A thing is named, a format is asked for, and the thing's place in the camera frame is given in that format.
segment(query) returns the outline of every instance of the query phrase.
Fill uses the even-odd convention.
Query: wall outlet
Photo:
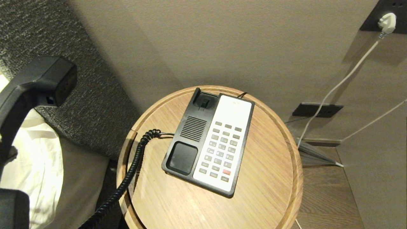
[[[319,106],[320,104],[318,103],[301,103],[298,105],[292,115],[311,117],[317,112]],[[343,107],[344,106],[342,105],[324,104],[319,111],[317,118],[331,118]]]
[[[407,0],[379,0],[360,30],[380,32],[377,22],[387,13],[394,13],[397,17],[393,33],[407,34]]]

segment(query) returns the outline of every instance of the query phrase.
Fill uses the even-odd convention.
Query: wooden tabletop
[[[221,86],[199,86],[212,94],[242,92]],[[151,129],[175,132],[196,87],[172,93],[152,105],[129,132],[119,157],[117,185],[130,167],[137,142]],[[290,228],[300,208],[302,165],[284,123],[253,96],[247,136],[234,197],[225,198],[167,175],[161,162],[171,139],[153,139],[146,147],[140,173],[120,199],[129,228]]]

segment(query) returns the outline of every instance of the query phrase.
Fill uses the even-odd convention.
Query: speaker grille
[[[204,133],[205,126],[205,120],[188,116],[181,130],[180,136],[194,141],[200,141],[202,134]]]

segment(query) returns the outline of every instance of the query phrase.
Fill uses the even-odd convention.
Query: baseboard
[[[342,143],[342,140],[332,140],[332,139],[303,139],[313,146],[322,146],[322,147],[337,147]]]

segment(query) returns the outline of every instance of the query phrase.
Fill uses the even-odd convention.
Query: coiled phone cord
[[[120,197],[124,194],[127,190],[130,182],[132,181],[134,175],[136,174],[138,164],[140,163],[140,159],[143,158],[144,149],[147,143],[152,140],[153,138],[160,138],[161,135],[174,135],[172,133],[161,133],[161,130],[153,129],[146,132],[143,137],[141,138],[140,142],[137,145],[136,153],[134,155],[133,162],[129,170],[126,173],[125,178],[123,179],[122,183],[116,189],[116,191],[110,195],[110,197],[105,201],[96,211],[95,213],[86,221],[84,222],[79,229],[90,229],[95,228],[98,223],[109,213],[109,211],[113,208],[115,204],[119,201]]]

